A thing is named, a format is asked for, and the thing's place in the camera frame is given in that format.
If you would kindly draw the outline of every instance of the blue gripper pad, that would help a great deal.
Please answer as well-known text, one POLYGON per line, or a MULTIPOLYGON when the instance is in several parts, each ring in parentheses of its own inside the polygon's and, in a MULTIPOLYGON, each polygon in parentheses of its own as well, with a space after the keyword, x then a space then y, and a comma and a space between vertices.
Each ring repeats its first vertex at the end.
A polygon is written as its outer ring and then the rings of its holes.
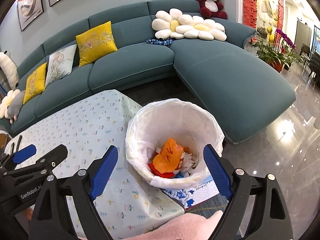
POLYGON ((12 162, 14 164, 23 163, 25 160, 27 160, 30 157, 32 157, 33 155, 35 155, 36 152, 37 152, 36 147, 33 144, 31 144, 31 145, 23 148, 22 150, 16 152, 12 158, 12 162))
POLYGON ((232 197, 230 178, 219 162, 218 154, 214 154, 209 146, 203 149, 203 158, 211 173, 211 176, 219 190, 219 193, 229 200, 232 197))
POLYGON ((96 175, 92 178, 91 181, 91 191, 89 196, 92 200, 95 200, 100 196, 104 188, 107 185, 107 182, 111 176, 111 173, 116 166, 118 161, 118 150, 113 145, 109 147, 108 151, 105 153, 107 157, 104 159, 100 168, 96 172, 96 175))

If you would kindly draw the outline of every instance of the red teddy bear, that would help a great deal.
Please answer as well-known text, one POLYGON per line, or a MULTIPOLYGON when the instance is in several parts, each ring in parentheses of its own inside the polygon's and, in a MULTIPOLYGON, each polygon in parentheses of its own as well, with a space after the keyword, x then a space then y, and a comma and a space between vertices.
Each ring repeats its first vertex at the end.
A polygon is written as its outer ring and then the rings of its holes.
POLYGON ((227 19, 226 12, 219 12, 223 9, 222 3, 219 0, 196 0, 200 3, 200 13, 205 18, 216 17, 227 19))

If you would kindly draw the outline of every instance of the bolt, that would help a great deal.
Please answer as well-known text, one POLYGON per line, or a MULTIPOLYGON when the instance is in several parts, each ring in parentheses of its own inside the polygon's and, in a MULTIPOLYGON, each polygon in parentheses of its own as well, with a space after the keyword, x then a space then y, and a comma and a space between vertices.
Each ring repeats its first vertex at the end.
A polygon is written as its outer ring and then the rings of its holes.
POLYGON ((236 174, 238 174, 238 175, 243 175, 243 174, 244 174, 244 170, 242 170, 242 169, 236 169, 236 174))
POLYGON ((54 180, 54 176, 53 175, 49 175, 48 177, 47 177, 47 181, 53 181, 54 180))
POLYGON ((275 180, 276 177, 273 174, 268 174, 268 179, 270 180, 275 180))
POLYGON ((85 170, 79 170, 78 175, 79 176, 84 176, 87 172, 85 170))

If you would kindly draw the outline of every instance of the pink cloth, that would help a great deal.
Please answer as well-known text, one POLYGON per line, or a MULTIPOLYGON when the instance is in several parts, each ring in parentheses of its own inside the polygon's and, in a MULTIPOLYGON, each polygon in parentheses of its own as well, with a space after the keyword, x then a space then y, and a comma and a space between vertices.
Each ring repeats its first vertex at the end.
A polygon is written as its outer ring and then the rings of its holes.
POLYGON ((152 232, 125 240, 206 240, 211 236, 222 215, 221 210, 215 212, 209 219, 186 213, 171 219, 152 232))

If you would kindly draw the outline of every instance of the teal sectional sofa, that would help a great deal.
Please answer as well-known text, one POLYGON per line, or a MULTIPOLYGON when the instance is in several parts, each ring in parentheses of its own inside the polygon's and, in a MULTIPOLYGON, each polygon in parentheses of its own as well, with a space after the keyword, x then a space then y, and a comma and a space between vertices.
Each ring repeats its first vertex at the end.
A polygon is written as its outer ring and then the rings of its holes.
POLYGON ((215 19, 225 26, 227 40, 176 40, 168 48, 147 44, 154 37, 152 20, 159 10, 200 16, 194 0, 155 0, 112 8, 60 31, 32 52, 18 67, 19 89, 27 77, 53 52, 76 44, 76 35, 107 21, 118 51, 79 67, 76 51, 70 75, 49 85, 28 101, 17 121, 1 120, 17 135, 34 123, 103 90, 125 90, 154 80, 178 75, 211 112, 226 138, 239 143, 262 130, 294 101, 290 84, 269 65, 243 48, 255 34, 251 27, 215 19))

